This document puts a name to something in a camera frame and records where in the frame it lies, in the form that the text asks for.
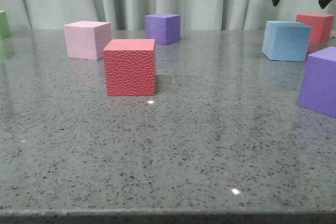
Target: table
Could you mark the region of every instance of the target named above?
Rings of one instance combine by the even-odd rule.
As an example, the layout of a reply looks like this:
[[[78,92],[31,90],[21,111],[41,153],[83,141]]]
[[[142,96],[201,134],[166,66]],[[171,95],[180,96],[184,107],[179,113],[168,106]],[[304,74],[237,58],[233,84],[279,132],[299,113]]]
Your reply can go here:
[[[263,36],[186,31],[156,45],[155,96],[108,97],[103,61],[68,58],[62,30],[14,31],[0,222],[334,223],[336,119],[296,105],[305,63],[268,60]]]

